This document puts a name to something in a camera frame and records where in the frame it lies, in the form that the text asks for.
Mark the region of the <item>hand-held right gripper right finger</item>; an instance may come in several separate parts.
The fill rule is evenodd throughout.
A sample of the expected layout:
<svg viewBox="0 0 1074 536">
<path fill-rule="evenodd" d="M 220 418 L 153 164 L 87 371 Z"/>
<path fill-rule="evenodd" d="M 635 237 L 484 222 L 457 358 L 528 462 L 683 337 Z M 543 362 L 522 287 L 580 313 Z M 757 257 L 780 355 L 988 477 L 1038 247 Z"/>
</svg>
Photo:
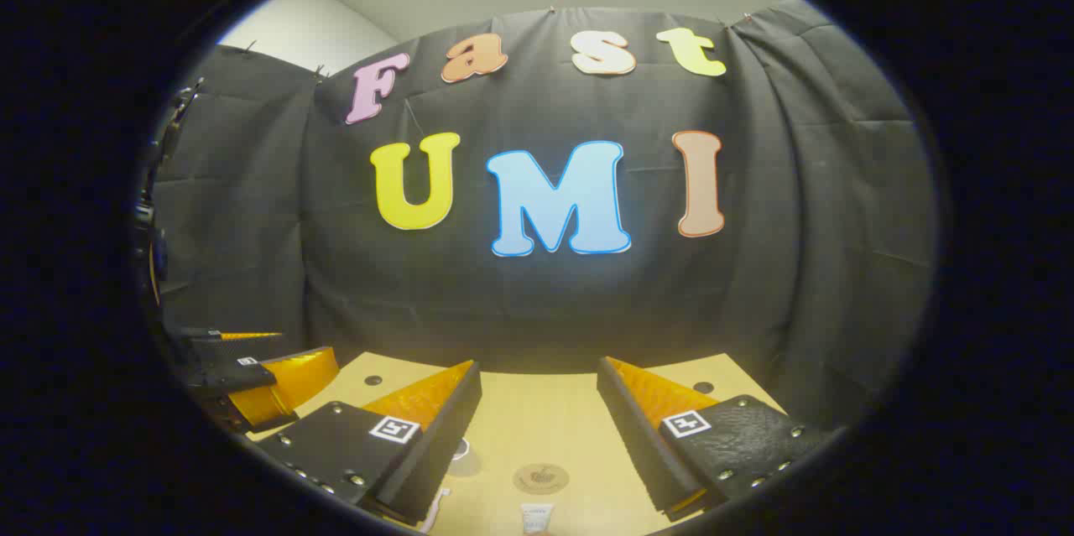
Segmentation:
<svg viewBox="0 0 1074 536">
<path fill-rule="evenodd" d="M 756 396 L 717 401 L 610 356 L 596 388 L 649 499 L 670 520 L 745 497 L 832 437 Z"/>
</svg>

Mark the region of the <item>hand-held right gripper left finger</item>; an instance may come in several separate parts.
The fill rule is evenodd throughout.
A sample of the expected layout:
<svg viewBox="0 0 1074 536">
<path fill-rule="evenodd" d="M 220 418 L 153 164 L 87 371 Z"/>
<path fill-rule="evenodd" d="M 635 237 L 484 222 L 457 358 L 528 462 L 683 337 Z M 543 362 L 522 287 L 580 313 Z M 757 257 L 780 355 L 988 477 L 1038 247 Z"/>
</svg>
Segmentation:
<svg viewBox="0 0 1074 536">
<path fill-rule="evenodd" d="M 482 394 L 469 360 L 363 406 L 329 401 L 257 447 L 349 507 L 426 520 Z"/>
</svg>

